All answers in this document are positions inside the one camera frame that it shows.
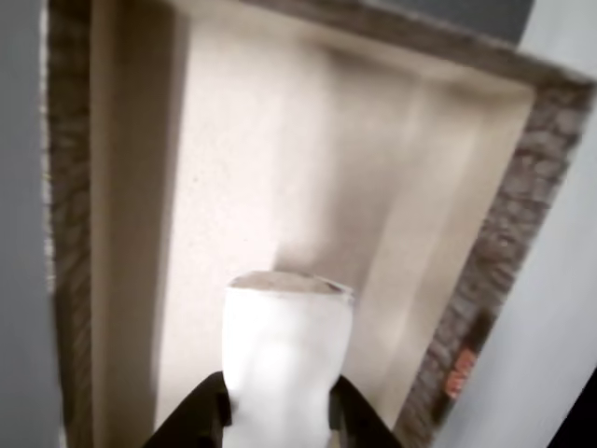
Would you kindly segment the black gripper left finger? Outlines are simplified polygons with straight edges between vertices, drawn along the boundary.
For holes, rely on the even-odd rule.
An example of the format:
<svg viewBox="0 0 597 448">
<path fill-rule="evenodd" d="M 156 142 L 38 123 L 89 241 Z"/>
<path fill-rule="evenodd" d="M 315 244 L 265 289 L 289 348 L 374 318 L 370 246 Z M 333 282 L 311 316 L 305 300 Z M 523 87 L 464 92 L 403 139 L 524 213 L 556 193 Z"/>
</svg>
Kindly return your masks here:
<svg viewBox="0 0 597 448">
<path fill-rule="evenodd" d="M 222 371 L 208 375 L 178 404 L 144 443 L 145 448 L 222 447 L 232 423 Z"/>
</svg>

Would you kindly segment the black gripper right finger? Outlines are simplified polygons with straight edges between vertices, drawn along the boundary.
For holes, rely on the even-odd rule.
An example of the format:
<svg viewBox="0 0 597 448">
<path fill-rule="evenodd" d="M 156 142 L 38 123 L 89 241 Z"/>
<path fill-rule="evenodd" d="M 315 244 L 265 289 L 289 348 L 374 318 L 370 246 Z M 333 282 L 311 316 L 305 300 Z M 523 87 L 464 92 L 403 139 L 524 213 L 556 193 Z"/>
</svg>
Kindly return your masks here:
<svg viewBox="0 0 597 448">
<path fill-rule="evenodd" d="M 343 375 L 329 392 L 328 423 L 340 433 L 340 447 L 401 448 L 401 442 Z"/>
</svg>

